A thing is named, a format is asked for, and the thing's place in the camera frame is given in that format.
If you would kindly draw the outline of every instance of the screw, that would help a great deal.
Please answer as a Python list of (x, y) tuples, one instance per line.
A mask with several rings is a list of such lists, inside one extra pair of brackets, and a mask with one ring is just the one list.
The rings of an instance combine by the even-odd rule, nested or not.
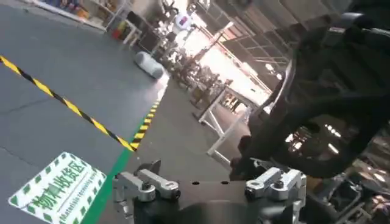
[(151, 187), (151, 185), (148, 182), (144, 182), (141, 186), (141, 190), (146, 191)]
[(278, 180), (278, 181), (276, 181), (276, 183), (274, 183), (274, 187), (278, 188), (278, 189), (283, 188), (284, 186), (285, 186), (285, 184), (281, 180)]
[(245, 189), (245, 196), (248, 198), (248, 200), (254, 200), (255, 199), (255, 192), (251, 188)]
[(177, 200), (179, 199), (179, 197), (182, 195), (182, 192), (178, 189), (174, 190), (174, 192), (172, 192), (172, 196), (171, 196), (171, 199), (172, 200)]

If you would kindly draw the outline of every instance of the yellow and black hazard tape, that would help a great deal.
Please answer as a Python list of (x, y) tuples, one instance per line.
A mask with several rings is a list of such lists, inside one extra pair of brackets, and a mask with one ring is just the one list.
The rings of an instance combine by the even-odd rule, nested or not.
[(134, 135), (134, 138), (130, 145), (137, 149), (138, 146), (140, 145), (141, 140), (145, 137), (146, 131), (151, 126), (152, 119), (154, 117), (154, 114), (156, 113), (156, 109), (158, 107), (159, 102), (155, 102), (154, 105), (152, 106), (152, 109), (150, 112), (147, 114), (145, 117), (142, 125), (140, 126), (140, 129), (137, 131), (137, 133)]
[(105, 128), (102, 124), (100, 124), (98, 121), (84, 113), (82, 110), (78, 109), (73, 103), (68, 101), (66, 98), (59, 96), (57, 93), (55, 93), (53, 90), (48, 88), (46, 85), (42, 84), (37, 79), (31, 77), (29, 74), (26, 74), (22, 69), (18, 68), (16, 65), (5, 59), (3, 56), (0, 56), (0, 64), (4, 64), (8, 68), (10, 68), (13, 72), (20, 75), (21, 77), (25, 78), (26, 80), (33, 83), (36, 87), (41, 89), (43, 92), (45, 92), (47, 95), (57, 99), (62, 104), (67, 106), (70, 110), (75, 112), (80, 117), (87, 120), (89, 123), (93, 124), (97, 129), (99, 129), (104, 134), (108, 135), (109, 137), (113, 138), (115, 141), (122, 144), (125, 148), (129, 149), (130, 151), (136, 151), (137, 148), (140, 146), (140, 142), (142, 138), (144, 137), (146, 130), (149, 128), (150, 124), (152, 123), (152, 119), (154, 117), (154, 114), (156, 112), (156, 109), (158, 107), (159, 102), (154, 103), (152, 109), (146, 116), (146, 118), (143, 121), (143, 124), (141, 125), (140, 129), (135, 134), (133, 141), (131, 143), (128, 143), (123, 138), (119, 137), (118, 135), (114, 134), (112, 131)]

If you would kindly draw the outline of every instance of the green and white sign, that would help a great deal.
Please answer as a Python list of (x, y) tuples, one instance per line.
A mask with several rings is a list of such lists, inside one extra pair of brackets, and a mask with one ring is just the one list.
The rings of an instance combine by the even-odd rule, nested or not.
[(101, 171), (63, 152), (8, 201), (48, 223), (78, 224), (105, 178)]

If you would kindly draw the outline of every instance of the machinery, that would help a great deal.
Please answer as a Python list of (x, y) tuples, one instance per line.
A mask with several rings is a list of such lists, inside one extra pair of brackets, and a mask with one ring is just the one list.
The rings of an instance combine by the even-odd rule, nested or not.
[[(230, 182), (119, 173), (121, 211), (135, 223), (389, 223), (389, 190), (349, 170), (389, 125), (389, 15), (387, 0), (353, 1), (331, 26), (309, 31), (251, 115)], [(320, 183), (309, 189), (310, 178)]]
[(116, 209), (134, 223), (298, 223), (305, 206), (306, 176), (298, 170), (214, 183), (169, 181), (152, 170), (155, 164), (113, 180)]

